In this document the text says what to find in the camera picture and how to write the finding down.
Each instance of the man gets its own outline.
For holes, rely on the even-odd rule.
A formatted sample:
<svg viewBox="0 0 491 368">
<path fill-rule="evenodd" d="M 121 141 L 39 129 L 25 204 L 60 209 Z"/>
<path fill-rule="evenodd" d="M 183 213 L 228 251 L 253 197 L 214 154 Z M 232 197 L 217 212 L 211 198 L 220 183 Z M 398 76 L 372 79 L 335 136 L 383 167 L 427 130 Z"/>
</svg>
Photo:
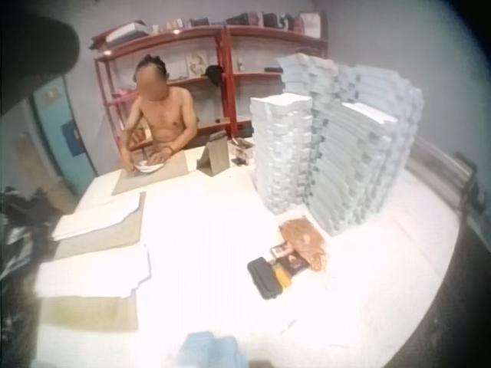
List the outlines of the man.
<svg viewBox="0 0 491 368">
<path fill-rule="evenodd" d="M 135 169 L 130 144 L 133 130 L 141 117 L 147 120 L 153 138 L 149 165 L 165 163 L 197 132 L 193 98 L 188 90 L 167 84 L 166 65 L 160 57 L 144 57 L 137 65 L 134 80 L 139 97 L 131 107 L 120 138 L 123 168 L 128 172 Z"/>
</svg>

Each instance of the man's hand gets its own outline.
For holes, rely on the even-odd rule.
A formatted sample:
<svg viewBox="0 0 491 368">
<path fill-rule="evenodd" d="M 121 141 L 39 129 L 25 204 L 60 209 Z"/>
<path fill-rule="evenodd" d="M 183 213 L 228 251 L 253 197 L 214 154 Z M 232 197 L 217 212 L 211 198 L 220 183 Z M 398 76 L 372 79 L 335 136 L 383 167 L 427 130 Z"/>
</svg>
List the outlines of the man's hand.
<svg viewBox="0 0 491 368">
<path fill-rule="evenodd" d="M 128 149 L 121 150 L 121 162 L 123 163 L 123 169 L 131 173 L 135 170 L 135 165 L 133 164 L 133 157 Z"/>
<path fill-rule="evenodd" d="M 172 150 L 169 147 L 164 147 L 159 152 L 155 152 L 148 160 L 149 165 L 157 165 L 159 163 L 165 163 L 171 156 Z"/>
</svg>

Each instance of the man's arm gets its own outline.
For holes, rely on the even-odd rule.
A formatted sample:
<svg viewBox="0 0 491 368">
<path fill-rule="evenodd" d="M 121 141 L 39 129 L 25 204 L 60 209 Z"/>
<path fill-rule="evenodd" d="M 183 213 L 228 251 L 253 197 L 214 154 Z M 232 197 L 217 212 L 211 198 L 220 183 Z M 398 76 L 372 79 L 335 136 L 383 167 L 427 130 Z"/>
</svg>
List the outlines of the man's arm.
<svg viewBox="0 0 491 368">
<path fill-rule="evenodd" d="M 131 134 L 142 117 L 140 105 L 141 97 L 138 97 L 131 107 L 130 116 L 126 121 L 124 130 L 121 132 L 120 136 L 121 161 L 123 162 L 123 168 L 128 172 L 135 170 L 133 159 L 131 157 L 130 141 Z"/>
</svg>

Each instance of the blue door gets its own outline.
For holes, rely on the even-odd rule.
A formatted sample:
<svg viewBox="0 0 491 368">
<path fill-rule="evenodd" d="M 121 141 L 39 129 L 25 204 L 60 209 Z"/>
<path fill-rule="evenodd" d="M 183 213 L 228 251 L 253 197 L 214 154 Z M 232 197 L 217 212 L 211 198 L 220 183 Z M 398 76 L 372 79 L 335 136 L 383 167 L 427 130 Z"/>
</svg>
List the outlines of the blue door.
<svg viewBox="0 0 491 368">
<path fill-rule="evenodd" d="M 82 195 L 95 177 L 71 113 L 62 77 L 33 93 L 41 130 L 61 174 Z"/>
</svg>

